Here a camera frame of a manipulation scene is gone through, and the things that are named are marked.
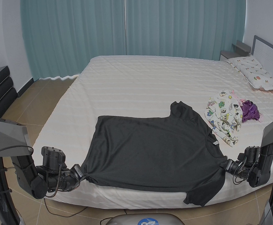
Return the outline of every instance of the mattress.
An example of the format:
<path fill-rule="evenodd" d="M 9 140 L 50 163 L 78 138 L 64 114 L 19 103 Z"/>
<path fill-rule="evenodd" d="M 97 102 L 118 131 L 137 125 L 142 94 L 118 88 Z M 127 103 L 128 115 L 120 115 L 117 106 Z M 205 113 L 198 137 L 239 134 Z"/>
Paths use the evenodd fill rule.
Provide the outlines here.
<path fill-rule="evenodd" d="M 273 91 L 252 88 L 241 73 L 224 61 L 161 56 L 99 56 L 91 59 L 61 97 L 34 144 L 33 158 L 42 164 L 41 148 L 56 147 L 66 154 L 66 164 L 82 164 L 95 131 L 97 117 L 167 117 L 170 104 L 182 101 L 207 122 L 204 112 L 210 96 L 234 90 L 239 98 L 253 101 L 263 122 L 247 121 L 239 142 L 230 147 L 219 137 L 224 155 L 233 160 L 247 146 L 259 146 L 262 132 L 273 121 Z M 273 182 L 273 164 L 271 178 Z M 229 201 L 258 188 L 247 182 L 234 185 L 226 173 L 224 186 L 206 205 Z M 78 189 L 58 192 L 56 201 L 96 208 L 187 208 L 185 193 L 148 192 L 101 187 L 84 180 Z"/>

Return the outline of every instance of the white headboard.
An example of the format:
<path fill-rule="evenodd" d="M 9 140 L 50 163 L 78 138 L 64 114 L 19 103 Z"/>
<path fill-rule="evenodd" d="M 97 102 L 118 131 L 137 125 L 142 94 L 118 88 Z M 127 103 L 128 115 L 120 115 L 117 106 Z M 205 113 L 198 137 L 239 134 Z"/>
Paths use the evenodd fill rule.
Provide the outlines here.
<path fill-rule="evenodd" d="M 254 36 L 252 55 L 273 75 L 273 45 L 258 36 Z"/>

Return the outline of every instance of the blue round logo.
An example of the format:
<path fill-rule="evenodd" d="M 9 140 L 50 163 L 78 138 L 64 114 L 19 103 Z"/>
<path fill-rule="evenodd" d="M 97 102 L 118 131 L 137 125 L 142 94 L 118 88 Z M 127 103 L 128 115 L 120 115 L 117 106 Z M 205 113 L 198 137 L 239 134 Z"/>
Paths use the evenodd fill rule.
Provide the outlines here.
<path fill-rule="evenodd" d="M 153 218 L 144 218 L 137 225 L 159 225 L 159 223 Z"/>

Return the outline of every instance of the tile floor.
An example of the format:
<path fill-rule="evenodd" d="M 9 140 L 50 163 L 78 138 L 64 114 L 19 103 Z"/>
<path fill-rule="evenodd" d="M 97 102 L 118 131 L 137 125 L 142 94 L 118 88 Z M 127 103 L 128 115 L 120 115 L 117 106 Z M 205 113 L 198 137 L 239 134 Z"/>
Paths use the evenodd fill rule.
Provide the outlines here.
<path fill-rule="evenodd" d="M 20 98 L 15 100 L 3 118 L 25 124 L 33 145 L 57 102 L 73 81 L 74 79 L 69 78 L 36 81 Z M 4 158 L 4 164 L 6 167 L 12 166 L 11 159 Z M 44 199 L 36 200 L 19 187 L 13 169 L 8 170 L 6 176 L 9 187 L 13 190 L 11 194 L 14 204 L 24 218 L 26 225 L 99 225 L 101 219 L 124 214 L 123 209 L 87 208 L 71 218 L 54 216 L 46 210 Z M 266 200 L 270 196 L 270 190 L 271 185 L 238 199 L 203 208 L 126 210 L 126 212 L 171 213 L 189 225 L 258 224 Z M 46 203 L 51 212 L 64 216 L 74 214 L 83 208 L 51 200 L 46 200 Z"/>

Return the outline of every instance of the teal curtain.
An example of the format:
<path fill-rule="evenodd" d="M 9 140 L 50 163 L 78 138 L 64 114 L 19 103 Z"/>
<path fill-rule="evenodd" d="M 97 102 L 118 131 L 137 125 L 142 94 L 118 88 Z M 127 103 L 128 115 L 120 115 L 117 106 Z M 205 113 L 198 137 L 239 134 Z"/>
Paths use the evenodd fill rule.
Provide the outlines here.
<path fill-rule="evenodd" d="M 34 80 L 80 73 L 91 58 L 124 55 L 124 0 L 21 0 Z"/>
<path fill-rule="evenodd" d="M 126 0 L 127 54 L 219 60 L 245 15 L 246 0 Z"/>

